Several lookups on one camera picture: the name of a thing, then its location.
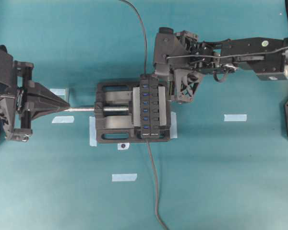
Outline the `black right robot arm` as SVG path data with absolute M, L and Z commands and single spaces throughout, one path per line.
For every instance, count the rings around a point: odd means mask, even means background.
M 288 38 L 253 37 L 199 41 L 189 31 L 159 28 L 154 46 L 153 77 L 167 82 L 167 98 L 190 103 L 205 75 L 222 83 L 239 69 L 262 81 L 288 80 Z

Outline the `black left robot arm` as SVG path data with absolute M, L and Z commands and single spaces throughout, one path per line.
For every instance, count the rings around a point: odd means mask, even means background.
M 13 59 L 0 45 L 0 131 L 7 140 L 27 142 L 32 120 L 64 111 L 70 104 L 32 80 L 34 65 Z

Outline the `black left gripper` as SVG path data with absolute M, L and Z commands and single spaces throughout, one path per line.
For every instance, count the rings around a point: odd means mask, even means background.
M 13 99 L 12 120 L 6 130 L 6 139 L 28 141 L 33 131 L 31 120 L 58 113 L 70 108 L 70 104 L 38 82 L 32 81 L 34 65 L 30 62 L 13 62 L 12 76 L 22 78 L 22 85 L 16 86 Z

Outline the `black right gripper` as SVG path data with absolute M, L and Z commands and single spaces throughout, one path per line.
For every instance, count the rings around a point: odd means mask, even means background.
M 154 70 L 149 77 L 158 78 L 169 88 L 175 69 L 197 71 L 203 75 L 213 73 L 220 67 L 219 56 L 214 51 L 216 43 L 200 42 L 199 36 L 189 31 L 174 32 L 172 28 L 160 27 L 154 47 Z

